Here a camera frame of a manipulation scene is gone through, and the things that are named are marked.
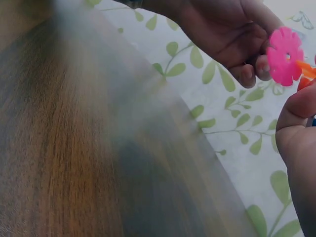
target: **tablecloth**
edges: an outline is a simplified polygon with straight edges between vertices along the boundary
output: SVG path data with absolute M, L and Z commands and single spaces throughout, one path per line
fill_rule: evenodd
M 277 117 L 297 85 L 284 88 L 258 80 L 246 90 L 173 21 L 111 0 L 89 1 L 181 95 L 218 154 L 259 236 L 303 236 L 275 142 Z M 267 0 L 265 4 L 299 32 L 306 60 L 313 63 L 312 0 Z

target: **wood grain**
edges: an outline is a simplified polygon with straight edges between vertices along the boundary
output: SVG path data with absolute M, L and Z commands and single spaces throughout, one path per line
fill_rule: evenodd
M 150 64 L 99 12 L 41 4 L 40 20 L 0 27 L 0 236 L 255 236 Z

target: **wooden surface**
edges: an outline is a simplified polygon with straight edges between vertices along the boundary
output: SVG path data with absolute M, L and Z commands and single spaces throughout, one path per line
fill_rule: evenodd
M 0 236 L 254 236 L 183 101 L 71 4 L 0 0 Z

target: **pink plastic flower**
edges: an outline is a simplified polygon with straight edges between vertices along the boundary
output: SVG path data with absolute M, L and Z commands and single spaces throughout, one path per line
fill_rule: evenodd
M 270 75 L 275 82 L 291 86 L 293 80 L 298 80 L 302 74 L 302 69 L 296 64 L 304 60 L 299 35 L 288 27 L 280 27 L 271 35 L 270 45 L 272 47 L 267 49 Z

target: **green leaf pattern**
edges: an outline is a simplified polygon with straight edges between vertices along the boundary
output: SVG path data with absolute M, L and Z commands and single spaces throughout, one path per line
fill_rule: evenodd
M 88 1 L 94 5 L 99 5 L 100 2 L 100 0 Z M 272 80 L 258 81 L 253 89 L 241 88 L 226 68 L 215 60 L 204 56 L 192 41 L 189 39 L 179 40 L 174 37 L 175 34 L 181 33 L 177 23 L 154 13 L 130 10 L 126 7 L 121 8 L 124 11 L 131 12 L 131 20 L 139 22 L 137 23 L 138 27 L 142 28 L 143 32 L 147 31 L 148 34 L 153 34 L 155 37 L 159 37 L 159 35 L 154 35 L 156 31 L 158 32 L 158 26 L 160 28 L 162 24 L 165 25 L 165 33 L 170 36 L 168 36 L 169 40 L 163 43 L 164 49 L 161 47 L 160 51 L 164 52 L 167 60 L 157 59 L 152 62 L 153 68 L 161 77 L 167 81 L 176 80 L 177 83 L 182 83 L 190 75 L 190 79 L 199 84 L 200 90 L 202 88 L 216 88 L 220 91 L 220 98 L 210 105 L 208 102 L 197 100 L 193 106 L 189 106 L 192 118 L 197 120 L 199 128 L 210 138 L 210 141 L 215 134 L 217 136 L 214 136 L 214 139 L 218 139 L 218 137 L 223 140 L 229 138 L 230 142 L 227 144 L 223 142 L 223 147 L 214 147 L 218 150 L 216 153 L 220 159 L 230 159 L 232 154 L 231 144 L 233 142 L 234 149 L 245 147 L 250 159 L 268 158 L 265 156 L 266 153 L 268 153 L 268 156 L 272 154 L 278 156 L 275 139 L 278 114 L 267 114 L 265 113 L 266 109 L 263 109 L 261 113 L 258 108 L 261 108 L 263 101 L 268 97 L 272 98 L 272 101 L 278 102 L 280 98 L 285 97 L 288 88 L 276 84 Z M 296 18 L 292 17 L 291 21 L 297 19 L 297 21 L 302 22 L 304 20 L 302 16 L 304 14 L 300 12 Z M 127 29 L 126 26 L 118 26 L 118 32 L 123 33 L 124 36 L 127 35 Z M 208 113 L 207 111 L 213 110 L 213 106 L 220 107 L 221 112 L 216 113 L 217 110 L 214 110 L 214 113 Z M 274 198 L 282 207 L 281 210 L 276 210 L 276 216 L 269 221 L 273 225 L 267 225 L 265 210 L 261 209 L 260 203 L 249 205 L 246 213 L 253 222 L 259 236 L 293 237 L 300 231 L 300 225 L 296 217 L 286 222 L 280 222 L 285 218 L 286 209 L 292 205 L 286 173 L 277 170 L 270 174 L 270 186 Z

